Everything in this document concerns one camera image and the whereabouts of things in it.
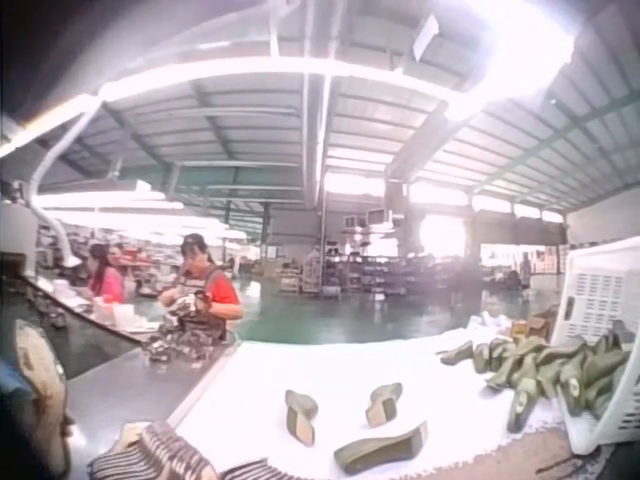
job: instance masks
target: woman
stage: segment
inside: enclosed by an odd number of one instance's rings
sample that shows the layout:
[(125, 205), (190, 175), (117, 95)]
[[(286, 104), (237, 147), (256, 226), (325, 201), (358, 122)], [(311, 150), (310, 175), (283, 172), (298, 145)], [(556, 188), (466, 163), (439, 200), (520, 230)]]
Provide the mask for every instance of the woman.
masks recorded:
[(238, 295), (224, 271), (216, 268), (202, 235), (192, 233), (184, 237), (180, 252), (184, 265), (173, 288), (158, 297), (160, 303), (169, 307), (181, 295), (204, 290), (211, 299), (209, 313), (224, 320), (242, 318)]
[(89, 288), (83, 296), (109, 297), (114, 302), (124, 303), (124, 281), (122, 276), (109, 261), (109, 248), (102, 243), (94, 243), (89, 247), (87, 268), (91, 274)]

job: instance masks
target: green floor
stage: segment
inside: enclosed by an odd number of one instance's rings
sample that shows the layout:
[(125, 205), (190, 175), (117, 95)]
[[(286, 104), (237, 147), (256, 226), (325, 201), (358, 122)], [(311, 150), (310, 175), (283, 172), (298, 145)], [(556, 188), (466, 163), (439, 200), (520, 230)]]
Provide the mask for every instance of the green floor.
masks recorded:
[(278, 294), (275, 282), (236, 284), (245, 318), (244, 340), (297, 343), (364, 343), (438, 335), (464, 326), (468, 308), (450, 308), (448, 297), (376, 300), (371, 295), (316, 298)]

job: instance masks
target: white plastic basket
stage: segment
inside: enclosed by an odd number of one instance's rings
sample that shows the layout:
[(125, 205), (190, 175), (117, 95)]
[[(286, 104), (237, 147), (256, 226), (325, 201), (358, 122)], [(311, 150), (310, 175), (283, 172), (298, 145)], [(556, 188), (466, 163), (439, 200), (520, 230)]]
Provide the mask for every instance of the white plastic basket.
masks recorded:
[(600, 421), (590, 413), (570, 416), (562, 395), (558, 397), (571, 449), (578, 455), (598, 445), (640, 440), (640, 237), (569, 254), (551, 343), (558, 345), (575, 335), (594, 343), (616, 319), (636, 333), (636, 342)]

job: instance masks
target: ceiling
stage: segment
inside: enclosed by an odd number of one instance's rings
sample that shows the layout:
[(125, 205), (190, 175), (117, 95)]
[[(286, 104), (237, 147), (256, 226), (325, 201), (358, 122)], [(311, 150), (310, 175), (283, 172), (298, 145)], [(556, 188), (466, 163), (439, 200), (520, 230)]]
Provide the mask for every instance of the ceiling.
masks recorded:
[[(167, 62), (308, 56), (465, 91), (482, 78), (487, 51), (486, 28), (462, 3), (283, 1), (271, 15), (195, 29), (129, 74)], [(98, 178), (122, 159), (122, 177), (248, 232), (259, 231), (267, 204), (316, 205), (322, 168), (575, 210), (640, 183), (640, 5), (553, 5), (581, 25), (571, 63), (540, 95), (490, 103), (464, 122), (447, 120), (440, 98), (371, 80), (224, 75), (106, 104), (61, 160)], [(415, 60), (430, 14), (440, 32)], [(67, 128), (38, 142), (51, 145)]]

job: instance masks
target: red shirt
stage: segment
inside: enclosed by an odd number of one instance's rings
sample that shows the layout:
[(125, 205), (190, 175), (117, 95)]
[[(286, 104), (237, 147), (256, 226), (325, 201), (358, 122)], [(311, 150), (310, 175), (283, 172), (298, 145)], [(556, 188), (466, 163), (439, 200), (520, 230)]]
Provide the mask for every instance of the red shirt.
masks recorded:
[(209, 282), (207, 293), (214, 303), (240, 305), (236, 289), (233, 288), (231, 281), (222, 272), (215, 274), (215, 277)]
[[(89, 282), (89, 288), (93, 291), (92, 278)], [(113, 267), (107, 267), (104, 270), (104, 280), (102, 281), (102, 289), (96, 294), (96, 296), (104, 297), (110, 296), (114, 302), (124, 303), (124, 281), (122, 275)]]

